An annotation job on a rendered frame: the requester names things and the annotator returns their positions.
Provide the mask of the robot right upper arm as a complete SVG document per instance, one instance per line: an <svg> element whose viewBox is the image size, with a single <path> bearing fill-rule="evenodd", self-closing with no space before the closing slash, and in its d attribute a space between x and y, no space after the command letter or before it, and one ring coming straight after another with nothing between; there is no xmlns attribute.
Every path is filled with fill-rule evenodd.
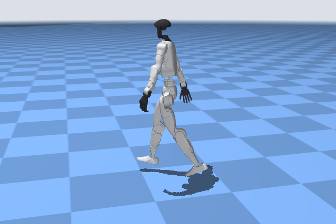
<svg viewBox="0 0 336 224"><path fill-rule="evenodd" d="M180 63L179 63L179 61L178 61L177 56L176 56L176 60L177 60L177 70L179 70L179 68L180 68Z"/></svg>

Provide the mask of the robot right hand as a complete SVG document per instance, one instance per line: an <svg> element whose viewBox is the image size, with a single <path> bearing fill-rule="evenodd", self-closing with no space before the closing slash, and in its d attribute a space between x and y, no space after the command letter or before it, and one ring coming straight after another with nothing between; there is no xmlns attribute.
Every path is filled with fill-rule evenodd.
<svg viewBox="0 0 336 224"><path fill-rule="evenodd" d="M185 83L186 83L186 82L185 82ZM181 86L181 83L180 83L180 86ZM184 96L185 96L185 99L186 99L186 103L187 103L187 98L188 98L188 101L190 101L190 99L189 99L189 97L188 97L188 94L189 94L189 96L190 96L190 99L192 100L191 95L190 95L190 92L189 92L189 90L187 89L187 84L186 84L185 87L182 87L182 86L181 86L180 99L181 99L181 96L183 96L183 101L184 101L184 103L185 103ZM187 96L187 98L186 98L186 96Z"/></svg>

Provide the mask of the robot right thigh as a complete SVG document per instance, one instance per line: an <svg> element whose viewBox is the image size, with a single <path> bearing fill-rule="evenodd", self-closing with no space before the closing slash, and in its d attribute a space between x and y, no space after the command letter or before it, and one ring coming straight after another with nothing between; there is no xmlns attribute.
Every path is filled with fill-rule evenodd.
<svg viewBox="0 0 336 224"><path fill-rule="evenodd" d="M163 95L161 95L161 96L163 96ZM158 100L158 102L156 103L156 106L155 106L154 114L153 114L153 126L154 126L155 132L157 132L157 133L163 133L164 130L165 130L164 123L162 123L160 121L161 118L162 117L161 117L161 112L160 112L160 104L159 104L159 100Z"/></svg>

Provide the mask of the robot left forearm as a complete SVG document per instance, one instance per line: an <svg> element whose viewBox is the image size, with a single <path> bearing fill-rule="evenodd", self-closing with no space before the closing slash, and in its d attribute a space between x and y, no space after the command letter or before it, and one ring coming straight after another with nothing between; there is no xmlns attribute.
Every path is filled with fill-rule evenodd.
<svg viewBox="0 0 336 224"><path fill-rule="evenodd" d="M155 84L158 79L157 69L158 68L156 65L153 65L150 69L150 78L149 78L146 88L144 89L144 94L146 95L148 94L149 91L153 91L155 89Z"/></svg>

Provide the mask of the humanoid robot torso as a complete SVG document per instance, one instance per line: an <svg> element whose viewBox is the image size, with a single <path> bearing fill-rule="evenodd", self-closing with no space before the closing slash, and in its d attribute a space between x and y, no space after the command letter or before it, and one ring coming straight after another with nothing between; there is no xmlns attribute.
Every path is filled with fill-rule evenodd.
<svg viewBox="0 0 336 224"><path fill-rule="evenodd" d="M167 44L167 52L164 55L161 76L168 77L168 79L164 79L165 83L162 89L162 95L164 95L165 92L170 92L173 95L173 99L175 99L177 97L177 87L175 86L175 81L172 79L172 76L177 76L175 44L172 41L165 41L164 39L162 39L160 43Z"/></svg>

